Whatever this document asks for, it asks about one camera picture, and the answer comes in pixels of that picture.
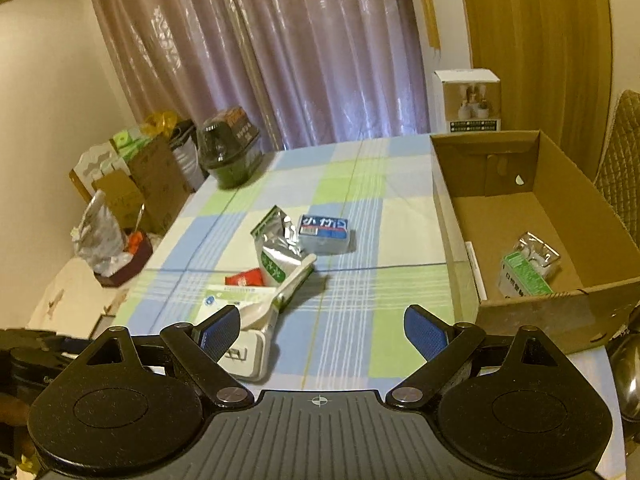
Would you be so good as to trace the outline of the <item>white product box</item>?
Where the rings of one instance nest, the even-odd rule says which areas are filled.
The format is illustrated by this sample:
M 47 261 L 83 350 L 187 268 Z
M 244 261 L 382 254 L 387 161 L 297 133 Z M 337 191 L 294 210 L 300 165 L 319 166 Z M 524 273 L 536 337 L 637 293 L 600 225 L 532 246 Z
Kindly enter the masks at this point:
M 432 90 L 434 133 L 501 129 L 501 80 L 491 70 L 434 70 Z

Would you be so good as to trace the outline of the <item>cardboard box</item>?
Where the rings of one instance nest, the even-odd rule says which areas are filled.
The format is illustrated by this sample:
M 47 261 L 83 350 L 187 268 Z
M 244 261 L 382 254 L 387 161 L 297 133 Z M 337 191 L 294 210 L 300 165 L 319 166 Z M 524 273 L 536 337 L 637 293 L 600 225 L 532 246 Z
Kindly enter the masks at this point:
M 535 325 L 566 353 L 607 344 L 639 302 L 639 249 L 582 170 L 541 131 L 431 142 L 454 320 L 499 335 Z M 560 255 L 551 292 L 506 297 L 501 260 L 527 232 Z

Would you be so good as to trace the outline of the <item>dark tray with bags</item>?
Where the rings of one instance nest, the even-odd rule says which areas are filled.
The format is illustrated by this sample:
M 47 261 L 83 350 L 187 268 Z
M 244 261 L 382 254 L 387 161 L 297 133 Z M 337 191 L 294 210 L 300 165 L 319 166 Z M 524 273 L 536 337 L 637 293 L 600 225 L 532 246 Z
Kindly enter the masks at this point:
M 76 257 L 88 264 L 105 288 L 119 288 L 138 275 L 150 260 L 153 246 L 140 230 L 125 232 L 106 203 L 106 194 L 96 191 L 70 232 Z

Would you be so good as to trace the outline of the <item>dark green lidded bowl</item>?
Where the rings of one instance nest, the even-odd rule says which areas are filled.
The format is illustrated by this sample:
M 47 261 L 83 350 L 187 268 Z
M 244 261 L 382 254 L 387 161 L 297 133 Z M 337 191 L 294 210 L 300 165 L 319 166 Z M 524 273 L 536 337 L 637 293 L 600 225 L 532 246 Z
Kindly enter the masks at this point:
M 196 133 L 198 161 L 218 188 L 238 188 L 262 161 L 260 132 L 240 106 L 222 110 Z

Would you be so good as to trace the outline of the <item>brown cardboard boxes stack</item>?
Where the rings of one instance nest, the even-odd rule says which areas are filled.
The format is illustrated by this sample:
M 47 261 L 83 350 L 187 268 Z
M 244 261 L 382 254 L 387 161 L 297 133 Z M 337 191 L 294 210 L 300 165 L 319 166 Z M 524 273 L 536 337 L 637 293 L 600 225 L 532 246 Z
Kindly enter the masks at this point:
M 123 229 L 164 235 L 205 181 L 195 133 L 194 122 L 172 110 L 154 113 L 88 148 L 68 176 L 87 202 L 104 192 Z

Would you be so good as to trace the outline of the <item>white plastic spoon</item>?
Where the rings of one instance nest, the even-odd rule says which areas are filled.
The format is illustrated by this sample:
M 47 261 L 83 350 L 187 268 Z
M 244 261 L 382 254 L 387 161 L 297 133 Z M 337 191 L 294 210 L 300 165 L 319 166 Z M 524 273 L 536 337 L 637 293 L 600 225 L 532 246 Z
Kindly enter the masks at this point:
M 291 301 L 296 290 L 314 270 L 315 254 L 309 254 L 300 265 L 266 298 L 240 309 L 241 328 L 250 330 L 262 326 L 272 311 L 280 311 Z

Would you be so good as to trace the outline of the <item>silver green foil pouch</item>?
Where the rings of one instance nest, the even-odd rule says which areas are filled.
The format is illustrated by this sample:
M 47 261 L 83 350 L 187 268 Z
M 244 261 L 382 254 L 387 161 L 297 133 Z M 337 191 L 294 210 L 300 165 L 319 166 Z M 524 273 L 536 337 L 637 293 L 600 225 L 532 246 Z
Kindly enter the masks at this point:
M 306 252 L 299 243 L 295 222 L 273 206 L 250 231 L 264 284 L 277 287 L 300 265 Z

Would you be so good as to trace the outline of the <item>green white tube box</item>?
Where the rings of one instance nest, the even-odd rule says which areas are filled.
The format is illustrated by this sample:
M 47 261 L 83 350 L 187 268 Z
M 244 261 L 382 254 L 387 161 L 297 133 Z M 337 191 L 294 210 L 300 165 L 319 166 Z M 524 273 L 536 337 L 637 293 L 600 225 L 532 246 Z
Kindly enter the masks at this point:
M 271 300 L 271 307 L 274 310 L 281 311 L 292 300 L 296 290 L 304 284 L 306 278 L 314 270 L 314 264 L 301 264 L 298 266 L 285 280 L 280 284 Z

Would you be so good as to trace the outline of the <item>clear plastic bag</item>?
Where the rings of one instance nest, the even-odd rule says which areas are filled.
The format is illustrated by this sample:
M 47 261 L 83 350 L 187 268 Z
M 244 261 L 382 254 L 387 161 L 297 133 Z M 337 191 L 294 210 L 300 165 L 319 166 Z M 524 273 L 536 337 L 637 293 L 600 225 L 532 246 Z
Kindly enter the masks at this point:
M 514 249 L 520 252 L 545 280 L 551 280 L 559 271 L 561 255 L 532 232 L 523 233 Z

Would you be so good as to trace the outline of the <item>white blue medicine box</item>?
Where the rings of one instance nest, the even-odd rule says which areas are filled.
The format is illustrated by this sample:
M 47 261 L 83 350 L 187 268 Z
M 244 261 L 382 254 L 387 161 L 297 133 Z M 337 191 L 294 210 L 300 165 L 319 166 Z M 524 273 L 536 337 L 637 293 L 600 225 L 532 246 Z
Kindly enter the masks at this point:
M 210 285 L 196 311 L 194 323 L 204 322 L 206 318 L 231 304 L 240 312 L 242 330 L 263 326 L 272 310 L 271 304 L 276 291 L 273 287 Z

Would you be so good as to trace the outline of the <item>green medicine box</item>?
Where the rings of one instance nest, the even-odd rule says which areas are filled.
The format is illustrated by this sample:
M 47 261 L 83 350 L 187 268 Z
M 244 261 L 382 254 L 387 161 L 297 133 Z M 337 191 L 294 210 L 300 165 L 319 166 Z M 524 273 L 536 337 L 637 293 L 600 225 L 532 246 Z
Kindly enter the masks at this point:
M 520 252 L 511 252 L 501 259 L 498 289 L 506 298 L 547 296 L 553 292 Z

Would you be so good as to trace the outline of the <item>white power adapter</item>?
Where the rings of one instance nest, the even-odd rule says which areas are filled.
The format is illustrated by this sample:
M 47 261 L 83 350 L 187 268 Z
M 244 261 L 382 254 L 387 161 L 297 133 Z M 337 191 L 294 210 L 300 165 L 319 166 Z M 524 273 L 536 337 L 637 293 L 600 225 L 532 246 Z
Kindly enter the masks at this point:
M 260 382 L 267 376 L 273 329 L 241 330 L 218 364 L 230 375 Z

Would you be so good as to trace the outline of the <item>red snack packet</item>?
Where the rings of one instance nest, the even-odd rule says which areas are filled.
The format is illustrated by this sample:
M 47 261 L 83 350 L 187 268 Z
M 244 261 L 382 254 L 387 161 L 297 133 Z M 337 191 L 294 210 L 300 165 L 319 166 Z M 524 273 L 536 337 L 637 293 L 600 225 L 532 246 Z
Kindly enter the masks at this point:
M 224 284 L 227 286 L 241 287 L 262 287 L 265 285 L 262 278 L 262 271 L 259 268 L 250 269 L 248 271 L 239 272 L 224 278 Z

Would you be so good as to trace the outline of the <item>quilted chair back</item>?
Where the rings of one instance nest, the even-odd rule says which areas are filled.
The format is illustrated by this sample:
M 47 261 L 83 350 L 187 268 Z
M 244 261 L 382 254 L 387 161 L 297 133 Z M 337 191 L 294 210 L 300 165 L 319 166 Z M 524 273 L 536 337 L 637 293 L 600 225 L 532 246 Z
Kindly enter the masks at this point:
M 625 90 L 617 103 L 612 136 L 596 188 L 639 244 L 639 93 Z

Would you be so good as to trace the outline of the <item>purple curtain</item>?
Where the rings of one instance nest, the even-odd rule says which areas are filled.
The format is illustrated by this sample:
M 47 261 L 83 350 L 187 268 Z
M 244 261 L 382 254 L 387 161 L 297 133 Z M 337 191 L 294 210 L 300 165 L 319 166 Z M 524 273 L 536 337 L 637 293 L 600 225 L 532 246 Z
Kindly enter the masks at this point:
M 134 116 L 240 106 L 267 148 L 424 133 L 411 0 L 91 0 Z

